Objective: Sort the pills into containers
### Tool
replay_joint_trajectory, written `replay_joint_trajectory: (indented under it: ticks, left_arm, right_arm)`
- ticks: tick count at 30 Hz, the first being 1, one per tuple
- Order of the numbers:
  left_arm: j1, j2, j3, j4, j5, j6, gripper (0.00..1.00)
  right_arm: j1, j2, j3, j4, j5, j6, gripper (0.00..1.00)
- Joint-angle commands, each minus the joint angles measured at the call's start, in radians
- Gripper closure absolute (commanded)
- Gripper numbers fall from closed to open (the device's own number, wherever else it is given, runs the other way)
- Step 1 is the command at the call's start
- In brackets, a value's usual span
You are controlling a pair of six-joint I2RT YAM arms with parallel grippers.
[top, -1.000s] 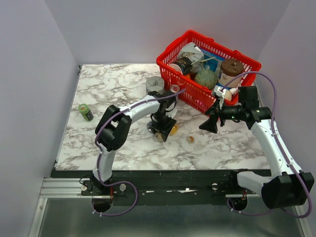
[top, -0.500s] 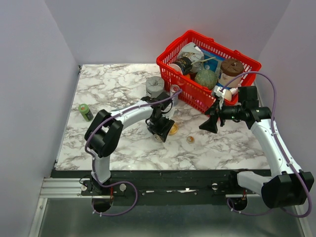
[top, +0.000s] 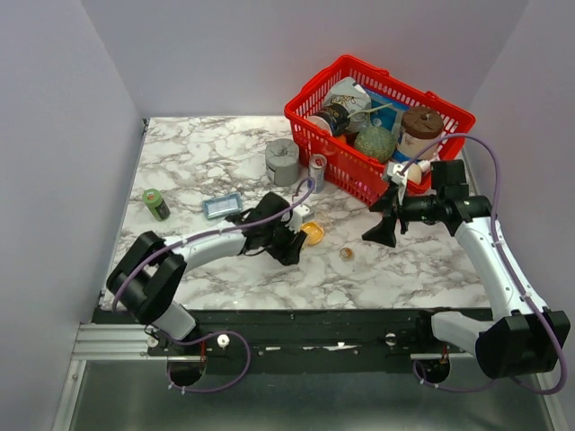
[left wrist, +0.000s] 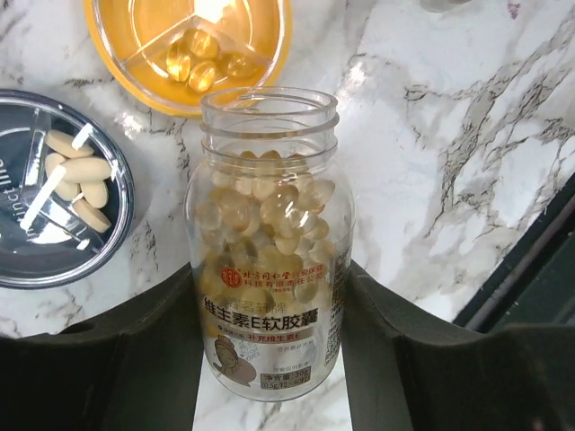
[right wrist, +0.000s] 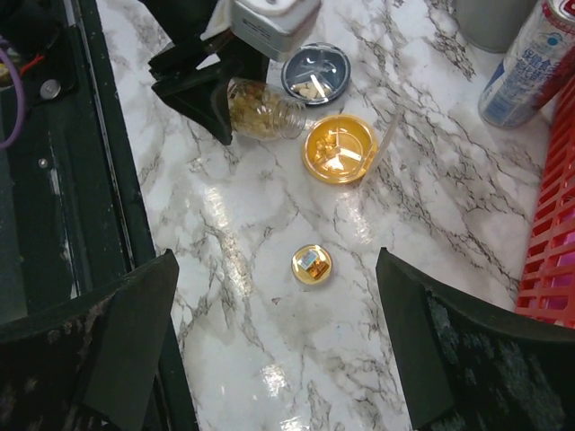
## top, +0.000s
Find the round yellow pill container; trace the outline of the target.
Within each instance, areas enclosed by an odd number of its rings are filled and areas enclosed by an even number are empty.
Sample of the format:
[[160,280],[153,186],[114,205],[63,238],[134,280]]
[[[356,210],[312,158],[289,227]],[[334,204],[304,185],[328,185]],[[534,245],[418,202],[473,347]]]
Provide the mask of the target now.
[[318,245],[324,237],[324,229],[315,221],[307,222],[301,226],[301,231],[306,234],[305,247]]

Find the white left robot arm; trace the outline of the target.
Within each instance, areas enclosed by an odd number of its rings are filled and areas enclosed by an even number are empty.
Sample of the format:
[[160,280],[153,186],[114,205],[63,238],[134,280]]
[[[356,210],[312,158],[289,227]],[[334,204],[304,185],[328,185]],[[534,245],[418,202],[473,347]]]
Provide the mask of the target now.
[[122,304],[136,322],[161,330],[177,353],[188,355],[198,347],[199,333],[196,318],[175,300],[183,276],[218,259],[259,251],[284,266],[296,265],[307,237],[302,225],[312,218],[308,206],[269,192],[256,207],[189,237],[142,233],[108,275],[112,305]]

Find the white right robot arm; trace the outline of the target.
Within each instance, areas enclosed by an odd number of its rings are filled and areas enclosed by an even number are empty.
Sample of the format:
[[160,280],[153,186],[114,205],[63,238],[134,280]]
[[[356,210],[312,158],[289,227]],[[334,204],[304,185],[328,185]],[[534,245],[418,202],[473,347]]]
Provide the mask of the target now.
[[567,315],[551,310],[530,286],[505,243],[491,202],[473,196],[460,160],[430,164],[434,194],[406,195],[407,170],[390,163],[384,173],[389,186],[369,209],[381,214],[363,240],[387,247],[409,224],[443,224],[472,262],[491,307],[491,321],[477,321],[461,312],[436,309],[413,330],[415,345],[426,352],[444,342],[472,354],[491,379],[552,371],[558,349],[571,329]]

